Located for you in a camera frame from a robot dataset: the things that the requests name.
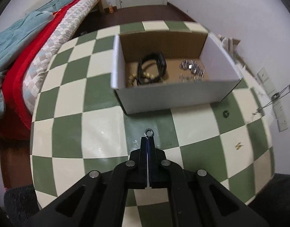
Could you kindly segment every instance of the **mattress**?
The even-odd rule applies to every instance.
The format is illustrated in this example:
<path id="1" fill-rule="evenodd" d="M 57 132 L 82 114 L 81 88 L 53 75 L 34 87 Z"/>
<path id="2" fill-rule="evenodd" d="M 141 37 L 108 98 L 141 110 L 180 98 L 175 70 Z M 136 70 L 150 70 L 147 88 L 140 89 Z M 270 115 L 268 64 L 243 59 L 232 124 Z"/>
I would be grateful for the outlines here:
<path id="1" fill-rule="evenodd" d="M 58 52 L 62 44 L 69 41 L 97 2 L 98 0 L 80 0 L 68 9 L 60 24 L 31 62 L 22 83 L 23 100 L 31 114 L 53 55 Z"/>

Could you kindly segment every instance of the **cardboard box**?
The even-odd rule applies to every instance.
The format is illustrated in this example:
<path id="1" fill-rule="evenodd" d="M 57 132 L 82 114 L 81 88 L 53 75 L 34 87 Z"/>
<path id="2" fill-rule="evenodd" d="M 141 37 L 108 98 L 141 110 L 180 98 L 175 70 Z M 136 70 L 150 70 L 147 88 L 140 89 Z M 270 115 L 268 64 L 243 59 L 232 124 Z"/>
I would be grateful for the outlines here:
<path id="1" fill-rule="evenodd" d="M 129 86 L 137 62 L 146 54 L 162 51 L 167 63 L 166 83 Z M 203 81 L 182 82 L 183 59 L 196 60 L 205 69 Z M 157 74 L 148 63 L 146 72 Z M 242 74 L 219 39 L 203 30 L 193 32 L 147 31 L 115 36 L 111 87 L 127 114 L 220 102 L 241 81 Z"/>

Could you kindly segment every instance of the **green and white tablecloth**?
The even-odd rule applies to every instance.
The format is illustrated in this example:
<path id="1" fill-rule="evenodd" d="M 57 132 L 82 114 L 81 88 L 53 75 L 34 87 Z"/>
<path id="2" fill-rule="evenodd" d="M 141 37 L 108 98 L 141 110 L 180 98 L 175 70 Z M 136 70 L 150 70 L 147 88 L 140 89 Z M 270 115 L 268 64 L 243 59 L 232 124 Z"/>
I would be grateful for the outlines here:
<path id="1" fill-rule="evenodd" d="M 42 207 L 89 171 L 103 173 L 128 160 L 146 128 L 154 130 L 155 144 L 169 160 L 191 171 L 205 169 L 246 204 L 272 178 L 267 116 L 253 115 L 260 103 L 250 87 L 258 84 L 246 71 L 220 103 L 123 113 L 110 87 L 114 35 L 146 30 L 205 29 L 173 21 L 109 27 L 65 43 L 51 60 L 31 130 L 33 183 Z M 166 189 L 129 190 L 123 226 L 170 222 Z"/>

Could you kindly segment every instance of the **red fabric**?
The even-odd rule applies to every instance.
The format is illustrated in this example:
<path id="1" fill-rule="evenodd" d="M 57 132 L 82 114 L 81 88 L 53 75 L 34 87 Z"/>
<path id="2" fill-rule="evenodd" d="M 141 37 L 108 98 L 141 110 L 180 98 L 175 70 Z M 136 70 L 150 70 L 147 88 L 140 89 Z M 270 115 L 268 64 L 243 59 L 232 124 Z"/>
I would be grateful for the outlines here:
<path id="1" fill-rule="evenodd" d="M 24 75 L 32 60 L 49 39 L 67 10 L 80 0 L 74 0 L 54 13 L 55 18 L 22 51 L 14 65 L 7 72 L 2 84 L 6 111 L 0 119 L 0 137 L 8 139 L 29 140 L 32 115 L 25 106 L 22 93 Z"/>

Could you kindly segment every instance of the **dark brown floor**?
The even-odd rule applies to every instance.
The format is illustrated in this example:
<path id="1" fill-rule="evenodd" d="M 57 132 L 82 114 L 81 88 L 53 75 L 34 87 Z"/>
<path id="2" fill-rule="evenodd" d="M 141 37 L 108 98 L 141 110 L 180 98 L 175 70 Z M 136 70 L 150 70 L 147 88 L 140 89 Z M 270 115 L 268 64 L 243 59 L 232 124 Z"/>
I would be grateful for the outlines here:
<path id="1" fill-rule="evenodd" d="M 90 33 L 110 26 L 146 20 L 194 21 L 173 5 L 128 7 L 106 14 L 96 11 L 84 19 L 73 38 L 80 36 L 82 32 Z"/>
<path id="2" fill-rule="evenodd" d="M 81 32 L 146 20 L 193 21 L 182 11 L 170 5 L 138 6 L 118 9 L 114 13 L 90 13 L 82 22 L 73 38 Z M 1 140 L 0 159 L 4 186 L 13 188 L 32 183 L 29 141 Z"/>

